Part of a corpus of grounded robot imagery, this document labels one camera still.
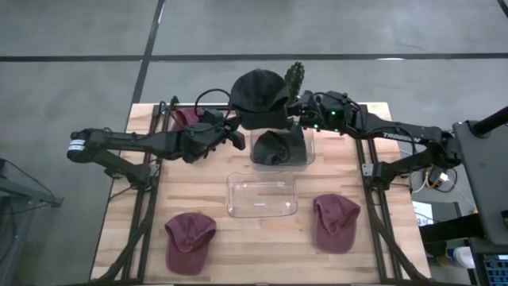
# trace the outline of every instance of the cap brim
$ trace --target cap brim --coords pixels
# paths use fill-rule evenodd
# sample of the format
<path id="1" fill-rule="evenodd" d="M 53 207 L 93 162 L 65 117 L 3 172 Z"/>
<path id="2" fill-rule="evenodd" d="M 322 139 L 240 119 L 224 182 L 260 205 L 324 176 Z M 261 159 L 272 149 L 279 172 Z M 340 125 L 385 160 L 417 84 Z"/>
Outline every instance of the cap brim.
<path id="1" fill-rule="evenodd" d="M 355 244 L 356 220 L 354 223 L 341 228 L 336 234 L 331 235 L 323 224 L 320 212 L 317 211 L 314 225 L 316 246 L 327 253 L 347 253 Z"/>
<path id="2" fill-rule="evenodd" d="M 173 235 L 170 234 L 166 248 L 167 269 L 182 275 L 198 275 L 205 266 L 209 244 L 210 241 L 203 243 L 190 252 L 182 252 L 176 247 Z"/>

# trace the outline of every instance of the clear plastic container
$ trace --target clear plastic container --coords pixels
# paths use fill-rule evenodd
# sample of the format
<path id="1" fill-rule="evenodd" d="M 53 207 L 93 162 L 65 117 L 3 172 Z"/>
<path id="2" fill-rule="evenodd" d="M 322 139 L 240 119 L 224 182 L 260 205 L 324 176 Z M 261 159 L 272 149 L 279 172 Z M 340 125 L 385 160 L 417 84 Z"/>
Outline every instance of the clear plastic container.
<path id="1" fill-rule="evenodd" d="M 298 209 L 290 172 L 233 173 L 227 185 L 228 214 L 234 218 L 292 215 Z"/>
<path id="2" fill-rule="evenodd" d="M 288 161 L 283 162 L 281 164 L 261 164 L 260 159 L 256 159 L 256 143 L 267 131 L 271 131 L 280 135 L 279 138 L 285 140 L 284 138 L 288 138 L 290 136 L 290 131 L 286 129 L 256 129 L 252 130 L 250 134 L 250 144 L 251 144 L 251 162 L 253 163 L 253 167 L 258 171 L 302 171 L 306 168 L 307 165 L 312 164 L 316 157 L 314 152 L 314 130 L 306 129 L 302 131 L 303 139 L 302 143 L 296 147 L 294 136 L 290 137 L 290 140 L 285 140 L 287 144 L 289 144 L 289 148 L 291 152 L 296 152 L 296 154 L 291 154 Z M 281 150 L 285 148 L 282 145 L 279 145 Z"/>

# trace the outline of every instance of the transparent box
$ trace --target transparent box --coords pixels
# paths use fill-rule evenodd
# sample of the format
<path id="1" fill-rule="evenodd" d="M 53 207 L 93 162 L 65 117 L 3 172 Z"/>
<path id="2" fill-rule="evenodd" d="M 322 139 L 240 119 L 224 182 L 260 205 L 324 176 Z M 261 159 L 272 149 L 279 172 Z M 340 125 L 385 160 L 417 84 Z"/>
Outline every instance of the transparent box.
<path id="1" fill-rule="evenodd" d="M 276 147 L 270 149 L 271 152 L 259 152 L 259 146 L 256 143 L 261 137 L 267 139 L 267 132 L 273 132 L 278 134 L 277 138 L 270 134 L 271 138 L 268 140 L 275 142 Z M 286 146 L 277 141 L 283 140 Z M 250 157 L 253 167 L 258 171 L 301 171 L 306 168 L 307 165 L 312 164 L 316 157 L 314 152 L 314 130 L 305 129 L 303 130 L 298 123 L 295 123 L 293 129 L 256 129 L 250 133 Z M 266 153 L 274 153 L 277 151 L 282 153 L 287 148 L 290 150 L 289 158 L 280 164 L 266 164 L 266 161 L 270 161 L 270 158 Z"/>
<path id="2" fill-rule="evenodd" d="M 233 173 L 227 185 L 227 210 L 234 218 L 292 215 L 298 209 L 290 172 Z"/>

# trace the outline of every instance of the white label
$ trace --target white label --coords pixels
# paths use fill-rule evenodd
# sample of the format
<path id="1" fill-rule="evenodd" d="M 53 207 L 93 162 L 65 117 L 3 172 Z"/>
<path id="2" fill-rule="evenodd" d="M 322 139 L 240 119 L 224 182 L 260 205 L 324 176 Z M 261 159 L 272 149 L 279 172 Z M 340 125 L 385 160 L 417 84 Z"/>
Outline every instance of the white label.
<path id="1" fill-rule="evenodd" d="M 403 140 L 403 141 L 408 141 L 408 142 L 412 142 L 414 139 L 414 143 L 418 143 L 421 140 L 420 138 L 416 138 L 416 137 L 413 137 L 413 139 L 411 139 L 411 137 L 409 137 L 409 136 L 386 133 L 386 132 L 383 132 L 383 136 L 385 138 L 390 138 L 390 139 L 395 139 L 395 140 Z"/>
<path id="2" fill-rule="evenodd" d="M 81 139 L 75 139 L 71 140 L 71 143 L 69 145 L 84 145 L 85 141 Z"/>
<path id="3" fill-rule="evenodd" d="M 83 145 L 70 145 L 67 151 L 83 151 L 85 146 Z"/>
<path id="4" fill-rule="evenodd" d="M 433 224 L 432 205 L 430 203 L 413 202 L 414 213 L 418 226 Z"/>

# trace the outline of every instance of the black cap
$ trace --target black cap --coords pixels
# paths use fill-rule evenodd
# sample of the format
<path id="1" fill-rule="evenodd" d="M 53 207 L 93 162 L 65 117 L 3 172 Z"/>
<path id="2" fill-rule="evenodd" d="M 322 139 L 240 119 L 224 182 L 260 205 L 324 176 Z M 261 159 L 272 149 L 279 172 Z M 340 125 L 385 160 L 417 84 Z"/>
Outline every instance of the black cap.
<path id="1" fill-rule="evenodd" d="M 284 107 L 289 88 L 283 77 L 273 71 L 255 69 L 241 76 L 231 88 L 231 102 L 236 110 L 268 112 Z"/>

